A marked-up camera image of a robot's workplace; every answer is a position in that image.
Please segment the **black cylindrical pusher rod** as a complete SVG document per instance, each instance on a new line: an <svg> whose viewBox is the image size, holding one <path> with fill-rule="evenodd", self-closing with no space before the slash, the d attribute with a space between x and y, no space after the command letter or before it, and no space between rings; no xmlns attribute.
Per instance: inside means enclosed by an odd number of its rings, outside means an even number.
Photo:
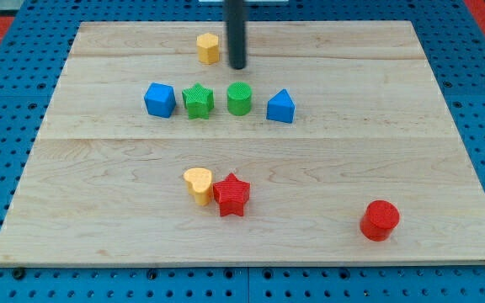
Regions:
<svg viewBox="0 0 485 303"><path fill-rule="evenodd" d="M243 0L224 1L224 21L229 65L235 70L242 70L247 65L247 15Z"/></svg>

